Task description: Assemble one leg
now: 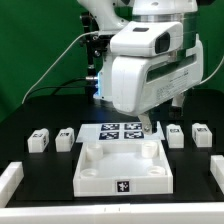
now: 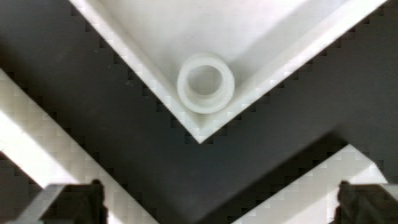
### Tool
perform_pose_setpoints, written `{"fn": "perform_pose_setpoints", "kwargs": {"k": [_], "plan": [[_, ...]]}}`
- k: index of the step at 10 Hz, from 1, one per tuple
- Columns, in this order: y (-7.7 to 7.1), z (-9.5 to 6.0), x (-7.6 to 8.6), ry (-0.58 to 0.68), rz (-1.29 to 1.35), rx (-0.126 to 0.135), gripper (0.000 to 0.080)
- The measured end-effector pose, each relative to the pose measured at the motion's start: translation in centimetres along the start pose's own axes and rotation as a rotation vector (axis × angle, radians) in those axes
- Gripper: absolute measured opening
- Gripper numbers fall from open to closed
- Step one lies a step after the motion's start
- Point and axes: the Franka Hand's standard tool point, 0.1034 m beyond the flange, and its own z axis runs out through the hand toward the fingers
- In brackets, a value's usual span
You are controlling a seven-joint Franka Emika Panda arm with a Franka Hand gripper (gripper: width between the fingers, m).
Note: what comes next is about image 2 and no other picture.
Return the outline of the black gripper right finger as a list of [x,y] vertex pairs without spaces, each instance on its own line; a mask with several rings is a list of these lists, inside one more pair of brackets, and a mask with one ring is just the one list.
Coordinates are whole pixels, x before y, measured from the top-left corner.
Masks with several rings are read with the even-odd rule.
[[340,183],[335,224],[398,224],[398,184]]

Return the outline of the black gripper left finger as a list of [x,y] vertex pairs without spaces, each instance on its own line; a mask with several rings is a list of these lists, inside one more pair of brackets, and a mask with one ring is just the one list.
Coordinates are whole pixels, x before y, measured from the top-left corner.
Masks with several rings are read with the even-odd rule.
[[90,184],[49,185],[15,224],[109,224],[102,181],[95,179]]

